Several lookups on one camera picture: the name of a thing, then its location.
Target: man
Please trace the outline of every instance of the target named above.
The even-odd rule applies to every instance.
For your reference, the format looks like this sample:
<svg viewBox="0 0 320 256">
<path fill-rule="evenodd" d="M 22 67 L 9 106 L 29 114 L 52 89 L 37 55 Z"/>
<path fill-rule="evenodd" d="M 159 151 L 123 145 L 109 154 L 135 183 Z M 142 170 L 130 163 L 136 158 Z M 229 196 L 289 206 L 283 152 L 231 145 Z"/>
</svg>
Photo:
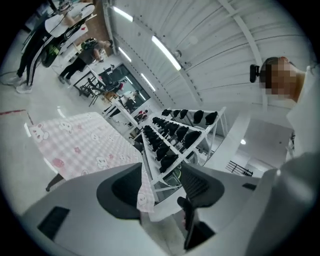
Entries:
<svg viewBox="0 0 320 256">
<path fill-rule="evenodd" d="M 70 78 L 73 76 L 73 74 L 76 71 L 80 71 L 84 69 L 86 65 L 90 65 L 95 60 L 102 61 L 102 58 L 100 56 L 100 51 L 103 48 L 112 48 L 112 47 L 113 47 L 112 40 L 97 41 L 92 48 L 83 50 L 75 59 L 75 61 L 62 71 L 62 73 L 58 76 L 59 81 L 63 84 L 66 81 L 68 85 L 71 85 Z"/>
<path fill-rule="evenodd" d="M 296 105 L 287 114 L 295 136 L 291 137 L 286 160 L 320 150 L 320 69 L 299 70 L 286 57 L 268 58 L 259 74 L 267 94 L 291 99 Z"/>
<path fill-rule="evenodd" d="M 43 49 L 54 38 L 59 38 L 69 28 L 91 15 L 94 10 L 95 6 L 92 4 L 92 0 L 82 0 L 74 4 L 68 0 L 60 1 L 58 14 L 46 19 L 36 29 L 21 57 L 20 67 L 16 75 L 10 78 L 6 84 L 17 86 L 16 91 L 19 94 L 31 93 L 37 66 L 37 59 L 42 53 Z M 26 84 L 22 84 L 22 76 L 25 68 Z"/>
<path fill-rule="evenodd" d="M 120 104 L 126 108 L 126 104 L 128 102 L 128 100 L 135 100 L 136 96 L 139 95 L 140 92 L 138 90 L 132 92 L 132 91 L 127 91 L 125 92 L 122 96 L 120 96 L 120 99 L 119 99 L 119 102 Z M 116 109 L 111 115 L 109 118 L 112 118 L 114 117 L 115 115 L 119 114 L 120 113 L 120 110 L 119 109 Z"/>
</svg>

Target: metal beam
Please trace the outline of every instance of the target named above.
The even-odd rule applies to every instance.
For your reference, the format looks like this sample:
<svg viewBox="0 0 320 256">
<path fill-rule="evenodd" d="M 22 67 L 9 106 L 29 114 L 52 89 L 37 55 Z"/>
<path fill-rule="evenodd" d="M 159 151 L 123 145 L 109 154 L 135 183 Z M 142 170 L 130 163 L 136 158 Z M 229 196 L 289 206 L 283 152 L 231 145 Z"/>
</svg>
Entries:
<svg viewBox="0 0 320 256">
<path fill-rule="evenodd" d="M 218 0 L 218 2 L 229 12 L 229 14 L 233 17 L 234 21 L 238 24 L 241 31 L 243 32 L 246 40 L 248 41 L 250 48 L 252 50 L 255 62 L 258 66 L 262 66 L 262 58 L 259 52 L 259 49 L 257 47 L 257 44 L 255 42 L 254 37 L 250 33 L 250 30 L 248 29 L 247 25 L 245 24 L 244 20 L 237 14 L 237 10 L 235 10 L 227 0 Z M 265 90 L 261 89 L 262 93 L 262 108 L 264 111 L 267 110 L 268 107 L 268 98 L 266 96 Z"/>
</svg>

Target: white table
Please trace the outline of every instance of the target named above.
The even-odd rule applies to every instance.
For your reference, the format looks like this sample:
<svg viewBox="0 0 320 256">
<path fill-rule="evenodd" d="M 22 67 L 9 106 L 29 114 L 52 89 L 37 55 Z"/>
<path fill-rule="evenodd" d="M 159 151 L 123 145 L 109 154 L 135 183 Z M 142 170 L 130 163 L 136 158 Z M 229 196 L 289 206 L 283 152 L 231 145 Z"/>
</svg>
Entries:
<svg viewBox="0 0 320 256">
<path fill-rule="evenodd" d="M 124 137 L 129 136 L 129 134 L 136 128 L 141 129 L 142 125 L 137 123 L 137 121 L 128 113 L 127 110 L 124 109 L 124 107 L 117 99 L 111 102 L 111 106 L 115 108 L 113 109 L 112 107 L 110 107 L 104 116 L 105 118 L 110 117 L 118 109 L 124 115 L 124 117 L 128 119 L 132 124 L 132 128 L 126 131 L 124 134 L 122 134 Z"/>
</svg>

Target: fluorescent light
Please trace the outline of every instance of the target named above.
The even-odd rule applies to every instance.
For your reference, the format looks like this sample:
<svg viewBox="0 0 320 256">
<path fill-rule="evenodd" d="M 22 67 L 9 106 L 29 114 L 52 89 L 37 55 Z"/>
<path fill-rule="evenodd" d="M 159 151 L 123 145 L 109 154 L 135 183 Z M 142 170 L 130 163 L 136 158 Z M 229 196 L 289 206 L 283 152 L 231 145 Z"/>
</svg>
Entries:
<svg viewBox="0 0 320 256">
<path fill-rule="evenodd" d="M 132 84 L 131 80 L 127 76 L 125 76 L 125 78 L 130 82 L 130 84 Z"/>
<path fill-rule="evenodd" d="M 156 89 L 153 87 L 153 85 L 149 82 L 149 80 L 145 77 L 144 74 L 141 73 L 142 78 L 146 81 L 146 83 L 151 87 L 151 89 L 155 92 Z"/>
<path fill-rule="evenodd" d="M 130 16 L 128 13 L 125 13 L 123 10 L 120 10 L 115 6 L 113 6 L 112 8 L 116 13 L 120 14 L 122 17 L 126 18 L 128 21 L 130 22 L 134 21 L 134 17 Z"/>
<path fill-rule="evenodd" d="M 27 135 L 28 137 L 31 137 L 31 133 L 30 133 L 30 131 L 29 131 L 29 128 L 28 128 L 26 122 L 24 123 L 24 129 L 25 129 L 26 135 Z"/>
<path fill-rule="evenodd" d="M 61 112 L 61 109 L 60 109 L 60 108 L 58 108 L 57 110 L 58 110 L 59 115 L 60 115 L 62 118 L 66 118 L 66 116 Z"/>
<path fill-rule="evenodd" d="M 170 51 L 163 45 L 162 42 L 155 36 L 152 36 L 152 41 L 155 43 L 156 46 L 159 47 L 159 49 L 164 53 L 164 55 L 171 61 L 171 63 L 174 65 L 176 70 L 180 70 L 181 66 L 179 62 L 176 60 L 176 58 L 170 53 Z"/>
<path fill-rule="evenodd" d="M 129 56 L 120 47 L 119 47 L 119 51 L 124 55 L 124 57 L 128 59 L 129 62 L 131 62 L 131 59 L 129 58 Z"/>
</svg>

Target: black chair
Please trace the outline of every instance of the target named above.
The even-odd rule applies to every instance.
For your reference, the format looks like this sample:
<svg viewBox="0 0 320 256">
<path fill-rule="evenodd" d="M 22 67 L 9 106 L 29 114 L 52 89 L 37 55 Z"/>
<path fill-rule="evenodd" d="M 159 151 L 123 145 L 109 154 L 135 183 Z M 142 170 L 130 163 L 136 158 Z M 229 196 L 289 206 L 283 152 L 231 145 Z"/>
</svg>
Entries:
<svg viewBox="0 0 320 256">
<path fill-rule="evenodd" d="M 89 92 L 89 94 L 92 95 L 92 97 L 93 97 L 93 99 L 89 105 L 89 107 L 90 107 L 91 105 L 94 105 L 96 103 L 96 101 L 100 95 L 106 94 L 109 91 L 98 88 L 96 85 L 94 85 L 91 82 L 90 78 L 88 78 L 88 83 L 89 83 L 89 85 L 86 87 L 86 89 Z"/>
</svg>

